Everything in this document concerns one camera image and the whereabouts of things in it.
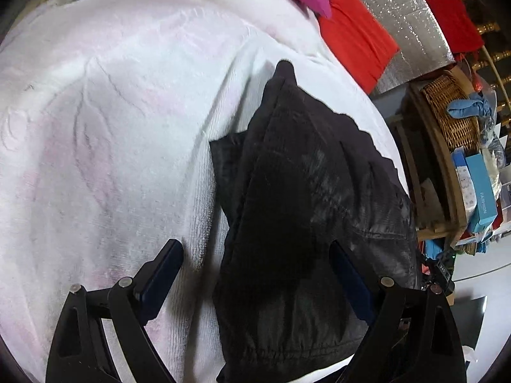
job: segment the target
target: black jacket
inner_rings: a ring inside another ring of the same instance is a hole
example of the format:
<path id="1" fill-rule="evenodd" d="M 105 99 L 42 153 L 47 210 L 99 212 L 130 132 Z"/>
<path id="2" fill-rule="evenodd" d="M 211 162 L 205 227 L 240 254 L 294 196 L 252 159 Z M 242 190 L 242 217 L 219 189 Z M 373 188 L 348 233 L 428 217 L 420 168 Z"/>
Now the black jacket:
<path id="1" fill-rule="evenodd" d="M 367 331 L 328 260 L 348 243 L 418 285 L 410 200 L 391 160 L 278 64 L 248 130 L 211 143 L 229 222 L 214 292 L 228 383 L 284 383 L 353 354 Z"/>

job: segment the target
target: white wall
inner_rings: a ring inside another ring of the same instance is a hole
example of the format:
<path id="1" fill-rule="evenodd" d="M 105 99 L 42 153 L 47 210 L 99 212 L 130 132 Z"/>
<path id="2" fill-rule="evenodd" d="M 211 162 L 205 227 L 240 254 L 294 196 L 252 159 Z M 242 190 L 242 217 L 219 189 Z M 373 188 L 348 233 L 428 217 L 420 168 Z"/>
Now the white wall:
<path id="1" fill-rule="evenodd" d="M 487 295 L 486 311 L 476 346 L 478 362 L 467 370 L 477 383 L 494 362 L 511 334 L 511 237 L 491 243 L 487 253 L 459 255 L 454 266 L 456 299 Z"/>

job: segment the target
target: blue folded cloth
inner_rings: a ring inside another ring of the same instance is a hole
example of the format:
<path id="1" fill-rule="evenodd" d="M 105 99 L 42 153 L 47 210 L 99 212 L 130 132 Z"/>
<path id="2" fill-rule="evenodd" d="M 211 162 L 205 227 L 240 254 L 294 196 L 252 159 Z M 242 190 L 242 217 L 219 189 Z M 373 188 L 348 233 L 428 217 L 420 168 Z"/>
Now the blue folded cloth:
<path id="1" fill-rule="evenodd" d="M 467 118 L 469 116 L 491 116 L 490 103 L 477 92 L 471 93 L 469 99 L 457 99 L 449 103 L 447 112 L 453 118 Z"/>

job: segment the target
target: teal box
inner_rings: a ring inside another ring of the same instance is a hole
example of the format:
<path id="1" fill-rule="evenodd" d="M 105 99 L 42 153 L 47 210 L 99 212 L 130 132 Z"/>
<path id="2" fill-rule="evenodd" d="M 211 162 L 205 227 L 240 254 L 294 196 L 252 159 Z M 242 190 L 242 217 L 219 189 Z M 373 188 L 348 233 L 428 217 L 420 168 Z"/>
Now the teal box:
<path id="1" fill-rule="evenodd" d="M 479 233 L 491 225 L 497 217 L 497 205 L 495 204 L 492 183 L 482 155 L 476 154 L 466 157 L 465 160 L 477 197 L 477 207 L 469 221 L 467 230 L 470 233 Z"/>

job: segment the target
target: silver screw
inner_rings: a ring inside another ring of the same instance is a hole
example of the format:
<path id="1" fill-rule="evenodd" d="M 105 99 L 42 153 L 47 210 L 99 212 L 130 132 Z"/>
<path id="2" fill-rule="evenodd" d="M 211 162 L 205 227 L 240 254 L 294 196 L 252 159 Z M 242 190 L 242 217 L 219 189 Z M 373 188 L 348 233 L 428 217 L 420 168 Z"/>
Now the silver screw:
<path id="1" fill-rule="evenodd" d="M 69 288 L 69 292 L 71 294 L 76 294 L 78 293 L 78 291 L 80 291 L 80 289 L 82 289 L 82 285 L 80 285 L 79 283 L 74 283 L 73 285 L 71 285 L 71 288 Z"/>
<path id="2" fill-rule="evenodd" d="M 392 288 L 394 286 L 394 280 L 388 276 L 384 276 L 380 279 L 380 282 L 383 286 L 385 286 L 385 288 Z"/>
<path id="3" fill-rule="evenodd" d="M 429 289 L 431 289 L 431 292 L 433 292 L 434 294 L 437 294 L 437 295 L 440 295 L 443 292 L 442 288 L 437 283 L 434 283 L 433 285 L 431 285 L 429 287 Z"/>
<path id="4" fill-rule="evenodd" d="M 131 279 L 129 276 L 125 276 L 124 278 L 121 278 L 119 281 L 119 286 L 121 288 L 127 288 L 133 283 L 133 279 Z"/>

